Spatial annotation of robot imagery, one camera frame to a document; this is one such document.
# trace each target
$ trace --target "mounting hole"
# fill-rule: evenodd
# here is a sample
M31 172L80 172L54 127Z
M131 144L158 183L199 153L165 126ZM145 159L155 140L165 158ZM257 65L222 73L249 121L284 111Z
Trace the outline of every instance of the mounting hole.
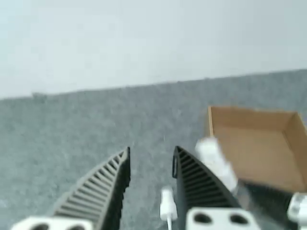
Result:
M85 230L85 229L81 225L76 225L76 226L69 228L68 230Z
M31 228L31 230L47 230L49 229L49 226L47 224L38 224Z
M235 224L248 224L248 220L239 214L232 214L230 216L230 221Z
M212 222L212 219L203 213L196 214L194 216L194 220L198 223L203 223L203 224L209 224Z

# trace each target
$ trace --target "white connector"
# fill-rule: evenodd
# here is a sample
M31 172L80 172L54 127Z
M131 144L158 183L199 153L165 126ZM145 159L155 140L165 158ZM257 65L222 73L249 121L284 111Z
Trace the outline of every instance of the white connector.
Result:
M161 189L160 218L167 221L168 230L172 230L172 221L178 218L173 189L170 186Z
M226 160L216 138L204 138L197 142L195 151L199 160L222 181L225 187L233 192L238 178L231 164Z
M307 194L294 193L291 198L287 215L289 220L296 222L300 230L307 230Z
M67 217L28 217L14 224L11 230L93 230L86 219Z

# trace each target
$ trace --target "gray carpet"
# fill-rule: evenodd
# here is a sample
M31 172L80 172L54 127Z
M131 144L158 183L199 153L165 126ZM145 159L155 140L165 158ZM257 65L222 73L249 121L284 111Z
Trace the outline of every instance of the gray carpet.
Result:
M307 115L307 70L0 102L0 227L45 214L78 178L131 146L122 230L166 230L160 189L175 187L175 145L193 151L208 105Z

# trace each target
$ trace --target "open cardboard box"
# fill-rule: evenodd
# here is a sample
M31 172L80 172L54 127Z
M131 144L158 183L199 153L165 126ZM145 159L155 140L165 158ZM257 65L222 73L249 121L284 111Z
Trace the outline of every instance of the open cardboard box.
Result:
M297 112L212 106L205 124L239 178L307 191L307 133Z

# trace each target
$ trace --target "white wall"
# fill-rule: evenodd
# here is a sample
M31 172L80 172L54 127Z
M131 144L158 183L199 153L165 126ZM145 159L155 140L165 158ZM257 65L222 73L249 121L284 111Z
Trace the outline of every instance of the white wall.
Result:
M306 0L3 0L0 97L307 68Z

